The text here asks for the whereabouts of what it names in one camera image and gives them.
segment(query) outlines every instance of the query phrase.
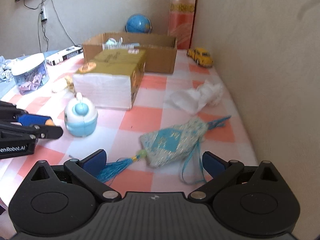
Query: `blue globe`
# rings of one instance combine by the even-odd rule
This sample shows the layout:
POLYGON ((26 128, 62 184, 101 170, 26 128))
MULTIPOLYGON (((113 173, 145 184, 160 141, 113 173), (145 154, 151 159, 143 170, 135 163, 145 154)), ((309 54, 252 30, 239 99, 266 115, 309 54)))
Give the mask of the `blue globe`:
POLYGON ((148 17, 134 14, 129 17, 125 30, 129 33, 151 33, 152 26, 148 17))

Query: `screw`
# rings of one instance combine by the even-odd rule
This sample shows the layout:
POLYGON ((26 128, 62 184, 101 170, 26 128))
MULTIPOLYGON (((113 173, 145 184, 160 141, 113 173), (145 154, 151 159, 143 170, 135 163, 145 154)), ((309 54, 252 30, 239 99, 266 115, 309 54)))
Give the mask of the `screw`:
POLYGON ((114 199, 116 197, 118 197, 119 193, 116 192, 116 191, 113 191, 113 190, 108 190, 108 191, 105 191, 104 193, 102 193, 102 196, 104 198, 108 198, 108 199, 114 199))
POLYGON ((204 199, 207 196, 207 194, 203 191, 194 191, 190 194, 190 196, 194 199, 204 199))

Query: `red and white checkered tablecloth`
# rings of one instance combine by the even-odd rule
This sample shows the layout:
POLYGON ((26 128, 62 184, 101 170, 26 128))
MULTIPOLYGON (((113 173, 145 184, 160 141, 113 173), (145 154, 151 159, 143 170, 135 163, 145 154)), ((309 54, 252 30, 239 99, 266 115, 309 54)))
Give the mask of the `red and white checkered tablecloth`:
MULTIPOLYGON (((143 133, 187 122, 192 116, 172 106, 168 98, 174 91, 196 88, 206 79, 222 82, 214 68, 199 67, 186 56, 186 51, 177 53, 173 74, 146 73, 136 101, 131 110, 98 109, 99 117, 95 132, 86 138, 73 137, 65 129, 63 111, 73 94, 67 90, 53 94, 52 83, 66 74, 75 72, 83 64, 80 54, 59 65, 48 66, 49 82, 41 89, 21 96, 17 87, 12 88, 1 100, 11 102, 29 113, 49 115, 56 125, 64 129, 59 140, 39 140, 33 155, 0 161, 0 198, 8 205, 20 183, 38 160, 47 160, 51 165, 63 164, 71 156, 82 159, 97 149, 105 149, 108 162, 121 157, 132 157, 141 149, 139 136, 143 133)), ((226 126, 208 131, 201 151, 211 151, 228 161, 237 159, 246 165, 257 165, 255 153, 227 89, 217 106, 205 106, 198 116, 212 121, 231 114, 226 126)), ((161 168, 150 168, 145 160, 132 164, 119 174, 112 187, 123 196, 126 191, 171 192, 189 194, 200 185, 181 182, 181 162, 161 168)), ((199 174, 196 161, 186 169, 186 179, 194 180, 199 174)))

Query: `transparent plastic container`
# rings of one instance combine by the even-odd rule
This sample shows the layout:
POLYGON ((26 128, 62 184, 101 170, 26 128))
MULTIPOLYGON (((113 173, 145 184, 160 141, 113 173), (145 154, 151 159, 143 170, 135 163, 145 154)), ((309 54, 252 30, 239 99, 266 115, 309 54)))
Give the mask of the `transparent plastic container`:
POLYGON ((22 95, 38 90, 49 80, 45 58, 42 53, 26 57, 15 64, 11 71, 22 95))

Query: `gray wall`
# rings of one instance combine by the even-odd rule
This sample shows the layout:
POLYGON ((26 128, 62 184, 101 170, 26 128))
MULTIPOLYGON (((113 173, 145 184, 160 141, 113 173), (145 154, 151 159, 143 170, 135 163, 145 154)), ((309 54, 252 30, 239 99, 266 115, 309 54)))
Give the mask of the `gray wall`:
MULTIPOLYGON (((147 15, 153 32, 167 33, 170 0, 53 0, 59 17, 75 43, 102 32, 122 31, 128 17, 135 13, 147 15)), ((36 7, 41 0, 26 0, 26 5, 36 7)), ((52 7, 45 2, 48 22, 46 35, 49 50, 65 49, 72 45, 63 31, 52 7)), ((38 10, 23 6, 23 0, 0 0, 0 55, 19 57, 39 51, 37 19, 38 10)), ((41 45, 46 43, 40 36, 41 45)))
POLYGON ((320 233, 320 0, 198 0, 193 46, 210 50, 258 159, 301 206, 294 234, 320 233))

